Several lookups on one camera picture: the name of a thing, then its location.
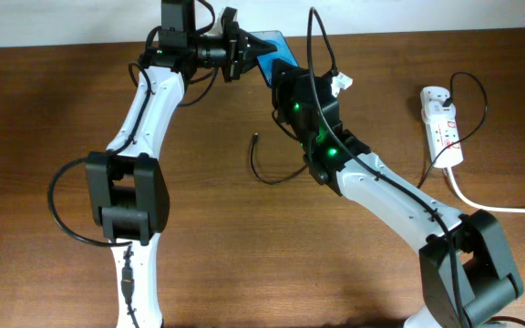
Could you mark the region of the blue screen smartphone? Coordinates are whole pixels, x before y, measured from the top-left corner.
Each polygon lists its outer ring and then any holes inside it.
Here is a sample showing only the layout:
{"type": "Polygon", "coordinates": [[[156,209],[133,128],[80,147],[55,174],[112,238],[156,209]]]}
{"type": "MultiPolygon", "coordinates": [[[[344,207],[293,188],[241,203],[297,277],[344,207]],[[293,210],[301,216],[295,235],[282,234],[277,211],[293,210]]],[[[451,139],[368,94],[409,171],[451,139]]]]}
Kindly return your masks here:
{"type": "Polygon", "coordinates": [[[284,35],[278,30],[257,31],[252,32],[252,35],[276,46],[277,50],[262,56],[257,57],[258,68],[260,69],[267,87],[272,86],[273,81],[273,61],[280,59],[291,66],[298,67],[298,63],[293,55],[293,52],[287,44],[284,35]]]}

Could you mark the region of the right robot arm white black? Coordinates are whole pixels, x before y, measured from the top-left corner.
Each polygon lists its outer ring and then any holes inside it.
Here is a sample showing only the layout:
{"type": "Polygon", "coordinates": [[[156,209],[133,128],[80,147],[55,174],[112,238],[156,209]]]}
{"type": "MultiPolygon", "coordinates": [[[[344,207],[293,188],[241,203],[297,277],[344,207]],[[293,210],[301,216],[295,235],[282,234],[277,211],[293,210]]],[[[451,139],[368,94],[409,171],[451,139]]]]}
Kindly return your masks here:
{"type": "Polygon", "coordinates": [[[482,327],[524,293],[504,230],[489,212],[445,205],[399,177],[343,127],[334,78],[272,63],[273,106],[301,142],[311,175],[368,209],[420,263],[423,307],[405,327],[482,327]]]}

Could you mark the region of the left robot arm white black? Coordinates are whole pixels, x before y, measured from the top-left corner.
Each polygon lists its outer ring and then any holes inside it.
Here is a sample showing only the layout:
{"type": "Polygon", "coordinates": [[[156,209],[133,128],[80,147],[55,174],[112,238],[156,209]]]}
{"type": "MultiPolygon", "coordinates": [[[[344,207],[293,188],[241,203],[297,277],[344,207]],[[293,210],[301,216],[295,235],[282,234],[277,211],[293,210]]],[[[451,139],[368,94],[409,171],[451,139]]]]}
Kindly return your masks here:
{"type": "Polygon", "coordinates": [[[164,1],[134,67],[136,95],[117,136],[85,159],[94,222],[111,249],[118,280],[119,327],[161,327],[157,250],[170,213],[160,151],[174,111],[200,68],[227,82],[256,66],[276,45],[239,27],[226,7],[198,28],[192,1],[164,1]]]}

